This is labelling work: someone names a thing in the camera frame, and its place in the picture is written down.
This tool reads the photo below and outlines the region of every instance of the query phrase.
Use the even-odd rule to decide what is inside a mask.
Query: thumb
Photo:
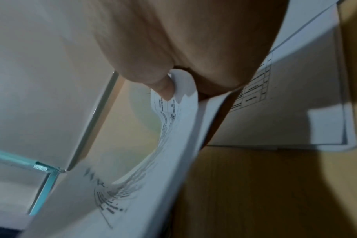
[[[145,83],[145,85],[154,90],[166,101],[171,100],[175,93],[175,85],[173,84],[172,79],[168,75],[166,75],[164,78],[155,83]]]

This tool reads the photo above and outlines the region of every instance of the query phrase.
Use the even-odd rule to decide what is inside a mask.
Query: wooden surface
[[[357,125],[357,0],[339,7]],[[173,210],[173,238],[357,237],[357,149],[205,147]]]

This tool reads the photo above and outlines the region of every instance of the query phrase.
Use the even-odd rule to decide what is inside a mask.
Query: finger
[[[172,79],[168,75],[166,75],[164,78],[155,83],[145,83],[145,85],[154,90],[166,101],[171,100],[175,93],[175,85],[173,84]]]

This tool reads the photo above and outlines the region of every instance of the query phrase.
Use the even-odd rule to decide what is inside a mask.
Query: wooden table
[[[357,0],[339,6],[357,125]],[[357,149],[205,147],[173,212],[173,238],[357,237]]]

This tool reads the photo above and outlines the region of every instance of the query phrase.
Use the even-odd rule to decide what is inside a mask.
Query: hand
[[[123,77],[164,99],[167,73],[191,73],[215,96],[247,84],[267,55],[288,0],[84,0],[91,30]]]

